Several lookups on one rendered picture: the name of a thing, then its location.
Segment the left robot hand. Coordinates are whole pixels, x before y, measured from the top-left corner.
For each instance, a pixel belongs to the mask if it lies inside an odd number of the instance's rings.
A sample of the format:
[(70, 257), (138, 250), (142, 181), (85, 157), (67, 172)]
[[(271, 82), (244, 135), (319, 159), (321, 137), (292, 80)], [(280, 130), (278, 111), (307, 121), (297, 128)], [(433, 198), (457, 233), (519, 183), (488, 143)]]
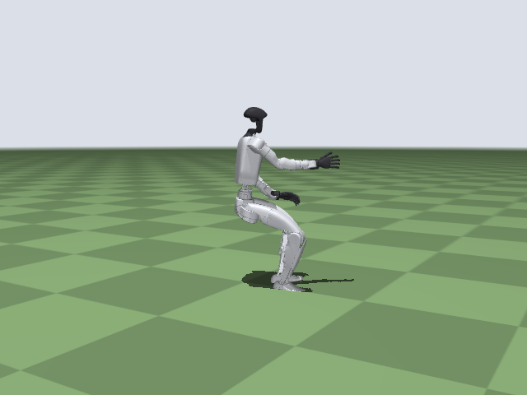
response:
[(279, 198), (282, 198), (284, 200), (293, 201), (296, 205), (300, 203), (300, 198), (298, 197), (298, 195), (294, 193), (290, 193), (290, 192), (280, 193), (279, 191), (272, 191), (271, 195), (277, 196), (276, 200), (278, 200)]

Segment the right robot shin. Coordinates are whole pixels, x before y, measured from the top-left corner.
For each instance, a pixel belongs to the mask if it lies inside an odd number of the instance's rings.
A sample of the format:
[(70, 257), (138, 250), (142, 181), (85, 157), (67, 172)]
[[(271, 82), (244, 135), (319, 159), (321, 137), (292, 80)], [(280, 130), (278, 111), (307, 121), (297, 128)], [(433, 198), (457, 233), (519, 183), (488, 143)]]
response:
[(282, 271), (282, 277), (280, 280), (281, 285), (283, 285), (284, 282), (286, 282), (284, 285), (289, 282), (292, 273), (294, 272), (297, 264), (299, 263), (306, 241), (307, 239), (305, 240), (305, 243), (301, 245), (301, 236), (298, 233), (289, 234), (287, 246), (285, 248), (284, 258), (282, 260), (284, 266)]

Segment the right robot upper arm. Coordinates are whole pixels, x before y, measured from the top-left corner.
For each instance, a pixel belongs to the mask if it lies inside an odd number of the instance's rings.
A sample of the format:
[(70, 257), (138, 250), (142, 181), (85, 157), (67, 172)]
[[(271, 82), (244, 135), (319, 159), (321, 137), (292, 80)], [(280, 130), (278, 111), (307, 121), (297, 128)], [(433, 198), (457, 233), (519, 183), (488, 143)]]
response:
[(275, 152), (267, 146), (266, 142), (263, 139), (259, 137), (253, 138), (248, 142), (247, 146), (250, 148), (252, 152), (260, 154), (264, 159), (266, 159), (269, 163), (271, 163), (277, 169), (279, 170), (285, 169), (279, 165), (279, 161), (282, 158), (278, 159)]

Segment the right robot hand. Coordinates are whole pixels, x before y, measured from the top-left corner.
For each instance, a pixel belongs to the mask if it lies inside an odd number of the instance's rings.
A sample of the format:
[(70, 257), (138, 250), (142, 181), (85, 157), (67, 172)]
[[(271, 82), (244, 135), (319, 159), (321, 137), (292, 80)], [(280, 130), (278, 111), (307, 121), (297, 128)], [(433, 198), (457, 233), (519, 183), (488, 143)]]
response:
[[(330, 156), (330, 157), (328, 157), (328, 155), (331, 155), (332, 153), (333, 152), (328, 152), (323, 157), (320, 157), (319, 160), (318, 159), (313, 159), (313, 160), (316, 160), (317, 167), (310, 168), (310, 170), (315, 170), (315, 169), (318, 169), (319, 167), (322, 167), (322, 168), (325, 168), (325, 169), (329, 169), (329, 168), (337, 168), (337, 169), (339, 169), (338, 166), (330, 166), (330, 165), (340, 165), (340, 163), (338, 163), (338, 162), (331, 163), (331, 161), (340, 161), (340, 159), (332, 159), (332, 158), (336, 158), (338, 156)], [(330, 159), (332, 159), (332, 160), (330, 160)]]

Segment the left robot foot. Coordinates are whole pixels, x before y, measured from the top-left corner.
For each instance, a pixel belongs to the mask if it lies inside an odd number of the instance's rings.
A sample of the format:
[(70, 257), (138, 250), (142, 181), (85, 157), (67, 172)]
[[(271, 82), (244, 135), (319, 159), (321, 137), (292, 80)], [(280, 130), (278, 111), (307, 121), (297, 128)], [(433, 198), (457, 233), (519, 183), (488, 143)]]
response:
[[(282, 275), (282, 274), (280, 274)], [(272, 277), (271, 277), (271, 282), (272, 283), (275, 283), (276, 281), (280, 281), (281, 280), (281, 277), (282, 276), (279, 276), (278, 274), (273, 274)], [(290, 279), (289, 279), (289, 282), (293, 282), (293, 281), (301, 281), (303, 280), (303, 277), (302, 276), (294, 276), (294, 275), (291, 275)], [(287, 281), (287, 279), (286, 279)]]

